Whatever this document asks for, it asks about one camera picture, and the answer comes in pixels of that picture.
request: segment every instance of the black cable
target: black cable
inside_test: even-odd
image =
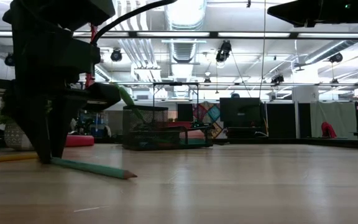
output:
[[[218,62],[216,62],[216,93],[218,94]]]
[[[33,10],[31,10],[31,8],[24,2],[24,0],[20,0],[19,1],[20,4],[22,4],[23,8],[25,10],[27,10],[36,21],[40,22],[41,24],[50,27],[52,30],[57,31],[57,32],[66,32],[66,30],[61,29],[59,26],[52,24],[49,21],[46,21],[44,18],[41,18],[37,13],[35,13]]]
[[[264,14],[264,46],[263,46],[263,52],[262,52],[262,74],[260,78],[260,85],[259,85],[259,99],[260,94],[262,92],[262,83],[264,81],[264,67],[265,67],[265,46],[266,46],[266,13]]]
[[[238,71],[239,76],[240,76],[240,78],[241,78],[241,82],[242,82],[242,84],[244,84],[244,87],[246,88],[249,97],[252,98],[252,96],[251,96],[251,94],[249,93],[249,90],[248,90],[248,88],[247,88],[247,85],[246,85],[246,83],[244,82],[244,79],[242,78],[240,69],[239,69],[239,67],[238,67],[238,65],[237,65],[237,62],[236,62],[236,58],[234,57],[233,50],[231,50],[231,55],[233,56],[234,63],[236,64],[236,68],[237,68],[237,71]]]
[[[117,18],[115,21],[112,21],[112,23],[106,25],[105,27],[103,27],[93,38],[93,40],[91,41],[91,44],[96,45],[98,43],[98,40],[100,39],[100,37],[105,34],[107,31],[111,30],[112,28],[114,28],[116,25],[120,24],[121,22],[124,22],[127,19],[130,19],[142,12],[148,11],[150,9],[154,9],[156,7],[160,7],[160,6],[166,6],[168,4],[172,4],[174,2],[176,2],[177,0],[161,0],[161,1],[157,1],[157,2],[153,2],[150,4],[147,4],[143,7],[140,7],[138,9],[135,9],[131,12],[128,12],[127,14]]]

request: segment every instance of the air duct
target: air duct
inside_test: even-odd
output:
[[[206,3],[206,0],[180,0],[171,5],[165,6],[165,17],[167,19],[168,30],[201,30],[204,22]],[[179,63],[172,65],[172,74],[175,79],[190,79],[193,71],[193,65],[186,65],[183,63],[190,63],[195,59],[196,49],[196,43],[175,42],[170,44],[172,62]],[[179,97],[184,97],[186,92],[182,86],[175,86],[173,91],[175,96]]]
[[[317,51],[309,54],[304,59],[305,64],[311,65],[317,62],[320,62],[326,58],[329,58],[337,53],[345,50],[348,47],[351,47],[358,43],[358,40],[342,40],[331,42],[324,47],[318,49]]]
[[[165,17],[169,30],[198,31],[204,22],[206,0],[181,0],[165,6]],[[172,43],[174,61],[189,63],[195,56],[197,44]]]
[[[336,55],[337,53],[341,52],[342,50],[345,50],[349,47],[352,47],[353,45],[357,44],[358,40],[334,40],[330,42],[329,44],[325,45],[324,47],[321,47],[320,49],[314,51],[313,53],[310,53],[304,57],[299,58],[299,63],[296,64],[297,57],[291,56],[286,59],[290,60],[291,62],[283,62],[271,71],[269,71],[267,74],[272,73],[275,70],[278,71],[284,71],[286,69],[294,69],[293,66],[299,67],[299,66],[305,66],[305,65],[312,65],[317,62],[320,62],[326,58],[329,58],[333,55]]]

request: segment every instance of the pole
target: pole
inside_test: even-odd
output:
[[[155,83],[153,83],[153,120],[152,123],[154,123],[154,108],[155,108]]]
[[[196,84],[197,86],[197,121],[200,119],[200,113],[199,113],[199,106],[198,106],[198,89],[199,89],[199,86],[198,86],[198,83]]]

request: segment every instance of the wire mesh cage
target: wire mesh cage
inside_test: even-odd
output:
[[[122,118],[122,145],[124,148],[132,150],[209,146],[208,129],[192,130],[183,126],[169,126],[168,124],[168,108],[125,106]],[[192,139],[189,138],[191,131],[198,131],[201,134]]]

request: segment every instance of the black monitor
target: black monitor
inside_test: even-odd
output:
[[[259,98],[220,98],[221,121],[225,127],[262,126]]]

